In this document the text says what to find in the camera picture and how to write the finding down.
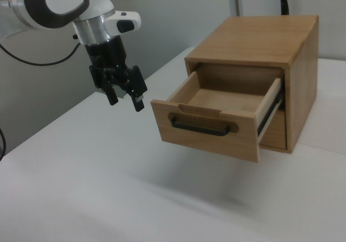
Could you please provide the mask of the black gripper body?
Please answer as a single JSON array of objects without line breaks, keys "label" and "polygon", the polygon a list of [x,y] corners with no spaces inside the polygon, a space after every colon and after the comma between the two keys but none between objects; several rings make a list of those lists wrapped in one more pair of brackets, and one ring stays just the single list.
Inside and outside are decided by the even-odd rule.
[{"label": "black gripper body", "polygon": [[102,77],[105,73],[111,84],[118,85],[122,90],[129,90],[130,83],[125,77],[128,66],[125,63],[127,54],[120,36],[94,45],[86,45],[91,60],[89,66],[96,88],[102,88]]}]

